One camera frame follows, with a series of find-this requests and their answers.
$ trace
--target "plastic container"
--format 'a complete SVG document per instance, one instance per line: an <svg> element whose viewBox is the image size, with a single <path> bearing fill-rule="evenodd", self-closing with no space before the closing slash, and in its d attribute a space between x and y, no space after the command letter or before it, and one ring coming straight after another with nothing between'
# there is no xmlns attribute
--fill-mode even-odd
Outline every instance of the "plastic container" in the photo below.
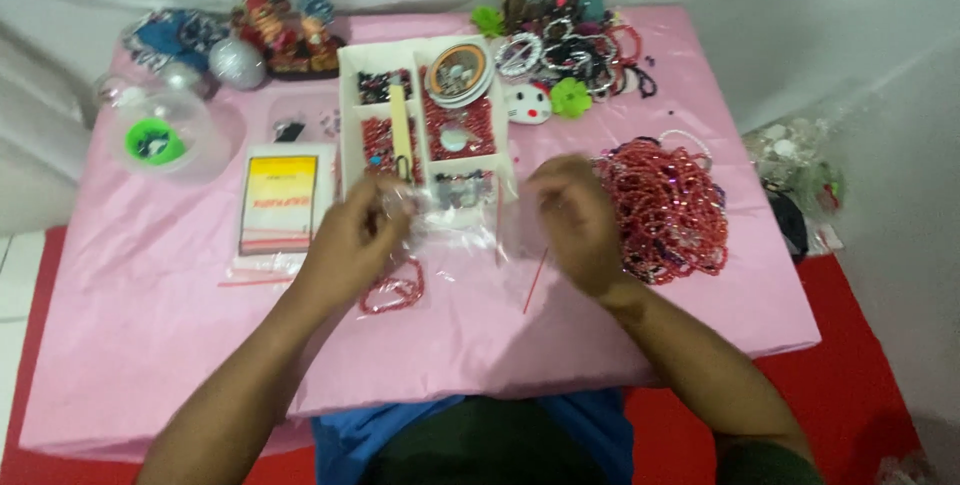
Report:
<svg viewBox="0 0 960 485"><path fill-rule="evenodd" d="M188 91L126 87L111 104L108 149L130 172L202 185L231 161L230 140Z"/></svg>

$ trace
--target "hello kitty mask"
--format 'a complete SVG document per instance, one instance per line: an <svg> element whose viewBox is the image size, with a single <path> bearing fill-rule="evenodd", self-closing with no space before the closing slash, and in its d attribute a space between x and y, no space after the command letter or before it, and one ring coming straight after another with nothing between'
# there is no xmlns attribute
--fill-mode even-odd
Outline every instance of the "hello kitty mask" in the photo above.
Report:
<svg viewBox="0 0 960 485"><path fill-rule="evenodd" d="M507 119L523 125L539 125L550 119L550 92L542 83L507 86Z"/></svg>

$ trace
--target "pink table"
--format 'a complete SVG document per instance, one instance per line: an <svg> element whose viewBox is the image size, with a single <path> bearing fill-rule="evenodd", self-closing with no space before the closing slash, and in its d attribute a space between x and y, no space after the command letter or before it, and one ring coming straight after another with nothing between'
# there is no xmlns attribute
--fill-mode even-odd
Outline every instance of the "pink table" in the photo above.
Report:
<svg viewBox="0 0 960 485"><path fill-rule="evenodd" d="M657 287L751 356L820 341L777 224L757 184L687 14L678 7L623 11L643 37L659 91L613 98L576 121L514 125L519 178L565 152L596 154L670 129L701 138L726 189L729 260L719 276L696 273ZM352 43L466 34L459 14L343 19ZM114 70L128 70L125 57ZM246 143L268 138L278 100L336 107L336 82L221 90L215 117ZM130 175L107 154L103 111L93 132L27 406L21 446L49 454L137 460L186 397L253 330L276 301L272 286L222 288L232 256L243 161L188 188ZM428 252L422 308L355 319L323 342L291 417L457 393L527 397L652 381L648 363L603 310L547 262L532 226L502 270L443 250ZM456 279L449 282L438 272ZM309 443L291 419L268 452Z"/></svg>

